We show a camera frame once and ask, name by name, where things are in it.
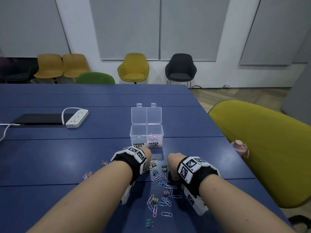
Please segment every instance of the wooden floor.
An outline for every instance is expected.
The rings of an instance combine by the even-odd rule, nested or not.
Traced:
[[[209,112],[214,105],[224,100],[246,101],[281,112],[282,99],[287,96],[290,89],[192,89],[191,91],[206,112]],[[311,202],[299,208],[281,208],[281,210],[287,217],[301,214],[311,219]],[[295,226],[295,230],[299,233],[304,233],[306,226],[299,224]]]

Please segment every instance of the clear plastic box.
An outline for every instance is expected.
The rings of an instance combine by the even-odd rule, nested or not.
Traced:
[[[151,103],[151,107],[142,107],[142,104],[138,103],[136,107],[131,108],[131,114],[132,146],[162,148],[162,107],[157,107],[156,103]]]

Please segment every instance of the open lid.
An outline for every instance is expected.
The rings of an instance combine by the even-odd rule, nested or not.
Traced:
[[[137,103],[131,108],[132,124],[160,124],[162,123],[162,107],[157,107],[156,103],[151,103],[151,107],[142,107]]]

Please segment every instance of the human hand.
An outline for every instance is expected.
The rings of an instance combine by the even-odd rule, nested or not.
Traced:
[[[179,179],[179,176],[177,173],[177,166],[180,163],[180,161],[185,157],[186,156],[181,153],[169,154],[167,158],[167,162],[169,164],[169,170],[171,171],[171,176],[172,176],[173,181],[177,181]]]
[[[142,147],[140,148],[146,156],[147,162],[146,162],[146,170],[149,170],[149,166],[150,166],[150,160],[151,160],[151,151],[150,149],[146,148],[146,147]]]

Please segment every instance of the power strip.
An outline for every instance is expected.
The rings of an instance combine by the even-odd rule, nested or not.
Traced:
[[[89,115],[88,110],[78,110],[67,122],[66,127],[68,128],[77,128]]]

